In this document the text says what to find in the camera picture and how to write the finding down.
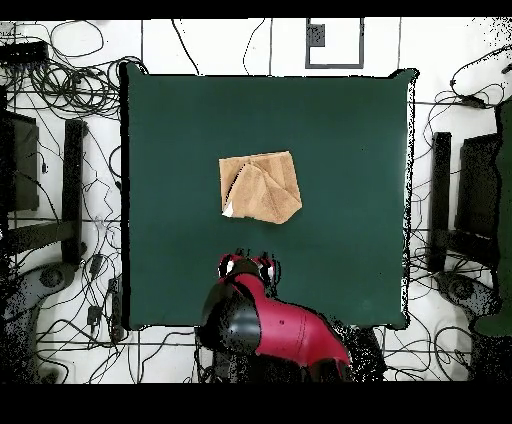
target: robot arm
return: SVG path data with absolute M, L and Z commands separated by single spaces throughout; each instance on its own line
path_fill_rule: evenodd
M 223 257 L 199 340 L 213 350 L 293 361 L 313 381 L 349 380 L 348 352 L 330 326 L 313 311 L 269 295 L 275 292 L 275 268 L 264 257 Z

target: green table surface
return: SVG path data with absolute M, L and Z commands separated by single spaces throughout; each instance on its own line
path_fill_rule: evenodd
M 512 336 L 512 102 L 496 108 L 496 124 L 502 144 L 496 157 L 500 180 L 498 204 L 498 248 L 500 260 L 493 275 L 494 286 L 503 301 L 496 315 L 480 318 L 475 325 L 486 336 Z
M 276 255 L 283 301 L 403 326 L 415 75 L 197 77 L 128 65 L 130 327 L 198 325 L 221 255 L 238 247 Z M 285 150 L 302 209 L 282 225 L 222 216 L 219 159 Z

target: tangled wires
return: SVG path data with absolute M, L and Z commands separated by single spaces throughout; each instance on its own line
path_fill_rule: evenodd
M 83 22 L 95 29 L 101 39 L 101 45 L 78 55 L 62 53 L 54 44 L 55 32 L 64 25 Z M 117 60 L 97 65 L 77 67 L 70 63 L 70 58 L 89 56 L 103 49 L 104 40 L 101 30 L 89 21 L 69 21 L 55 26 L 51 32 L 42 24 L 21 24 L 43 27 L 48 41 L 39 37 L 23 36 L 22 41 L 43 41 L 53 52 L 47 62 L 21 70 L 4 68 L 5 86 L 14 94 L 8 99 L 8 106 L 15 101 L 16 95 L 22 90 L 32 87 L 42 99 L 45 106 L 30 109 L 50 109 L 56 116 L 57 112 L 72 113 L 80 117 L 101 116 L 119 121 L 119 66 L 122 63 L 134 63 L 142 72 L 148 73 L 142 61 L 134 56 L 125 56 Z

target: plug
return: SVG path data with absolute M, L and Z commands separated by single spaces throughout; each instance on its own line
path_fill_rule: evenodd
M 479 99 L 475 96 L 461 96 L 461 100 L 459 102 L 462 106 L 468 106 L 473 109 L 485 109 L 485 102 L 482 99 Z
M 91 326 L 91 334 L 94 333 L 96 326 L 100 325 L 101 322 L 101 307 L 89 306 L 87 310 L 87 325 Z
M 101 266 L 103 264 L 103 256 L 102 255 L 94 255 L 92 258 L 92 263 L 89 268 L 89 272 L 91 273 L 91 279 L 94 280 L 98 276 L 100 272 Z
M 117 279 L 111 278 L 108 280 L 108 292 L 109 293 L 117 293 L 119 290 L 117 288 Z
M 501 70 L 501 73 L 502 73 L 503 75 L 505 75 L 505 74 L 508 74 L 510 71 L 512 71 L 512 63 L 511 63 L 510 65 L 506 66 L 505 68 L 503 68 L 503 69 Z

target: black frame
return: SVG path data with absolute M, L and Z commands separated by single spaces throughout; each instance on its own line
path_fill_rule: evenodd
M 12 151 L 15 142 L 11 116 L 11 113 L 0 110 L 0 151 L 3 153 L 0 155 L 0 193 L 7 192 L 3 189 L 10 186 L 16 171 L 13 156 L 5 154 Z M 9 230 L 8 201 L 5 196 L 0 196 L 0 281 L 6 281 L 10 276 L 9 256 L 59 241 L 62 261 L 78 269 L 86 249 L 82 243 L 82 159 L 83 139 L 87 133 L 87 124 L 81 119 L 66 120 L 60 222 Z
M 497 134 L 490 134 L 494 142 Z M 427 270 L 444 271 L 447 251 L 466 256 L 495 270 L 499 261 L 496 231 L 490 238 L 471 234 L 460 229 L 448 229 L 451 134 L 438 132 L 432 140 L 432 188 L 430 201 L 429 232 L 427 237 Z

